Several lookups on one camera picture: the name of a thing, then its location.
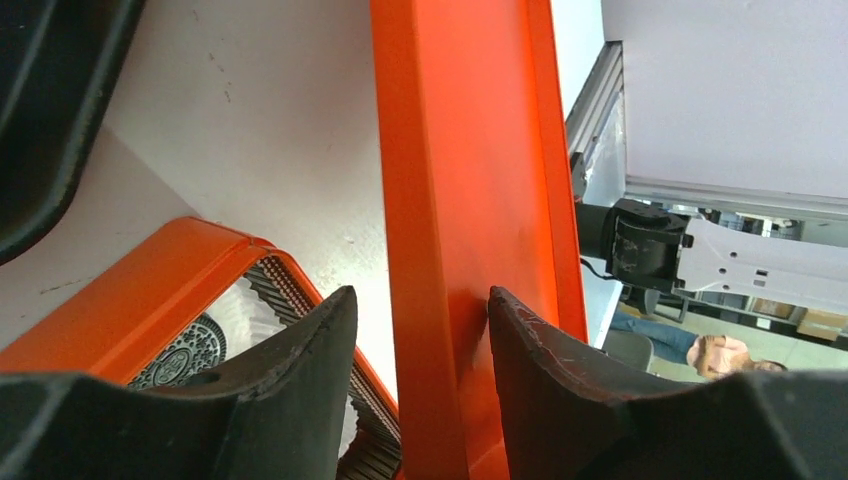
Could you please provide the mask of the black sandwich cookie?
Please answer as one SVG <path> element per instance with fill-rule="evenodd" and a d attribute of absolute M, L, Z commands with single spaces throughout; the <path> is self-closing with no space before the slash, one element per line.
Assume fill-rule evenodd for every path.
<path fill-rule="evenodd" d="M 143 390 L 160 386 L 179 386 L 189 377 L 225 361 L 226 337 L 221 327 L 207 314 L 189 324 L 128 384 Z"/>

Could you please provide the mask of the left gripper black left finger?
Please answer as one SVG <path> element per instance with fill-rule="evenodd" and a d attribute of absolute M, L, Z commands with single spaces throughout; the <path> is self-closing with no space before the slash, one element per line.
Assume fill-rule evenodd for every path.
<path fill-rule="evenodd" d="M 343 286 L 178 387 L 80 373 L 1 379 L 5 479 L 332 479 L 357 336 Z"/>

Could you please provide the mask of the orange box lid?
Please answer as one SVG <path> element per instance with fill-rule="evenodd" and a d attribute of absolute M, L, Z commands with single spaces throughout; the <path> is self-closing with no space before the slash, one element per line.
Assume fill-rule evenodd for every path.
<path fill-rule="evenodd" d="M 552 8 L 370 5 L 407 479 L 505 479 L 490 289 L 588 337 Z"/>

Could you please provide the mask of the black cookie tray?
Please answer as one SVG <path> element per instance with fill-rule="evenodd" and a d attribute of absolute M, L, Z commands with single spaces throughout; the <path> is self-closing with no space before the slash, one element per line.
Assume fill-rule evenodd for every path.
<path fill-rule="evenodd" d="M 73 201 L 145 4 L 1 4 L 1 261 Z"/>

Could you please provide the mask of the orange compartment box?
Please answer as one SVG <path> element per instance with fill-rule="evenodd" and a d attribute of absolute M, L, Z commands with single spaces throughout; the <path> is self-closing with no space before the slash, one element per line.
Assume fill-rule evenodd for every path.
<path fill-rule="evenodd" d="M 226 337 L 219 366 L 297 323 L 328 297 L 270 242 L 179 218 L 6 347 L 1 379 L 80 373 L 132 389 L 133 378 L 202 314 Z M 332 479 L 398 478 L 397 407 L 356 346 L 346 400 Z"/>

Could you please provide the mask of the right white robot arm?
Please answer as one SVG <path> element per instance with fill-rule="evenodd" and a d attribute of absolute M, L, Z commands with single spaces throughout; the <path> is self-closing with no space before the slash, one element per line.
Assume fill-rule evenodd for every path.
<path fill-rule="evenodd" d="M 579 251 L 604 275 L 672 294 L 753 296 L 844 315 L 843 247 L 756 236 L 632 199 L 575 206 Z"/>

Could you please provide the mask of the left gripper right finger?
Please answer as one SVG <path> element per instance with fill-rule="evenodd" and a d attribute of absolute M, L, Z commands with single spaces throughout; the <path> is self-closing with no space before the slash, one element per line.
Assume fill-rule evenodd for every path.
<path fill-rule="evenodd" d="M 737 373 L 708 383 L 629 367 L 512 293 L 488 300 L 514 479 L 843 479 L 843 370 Z"/>

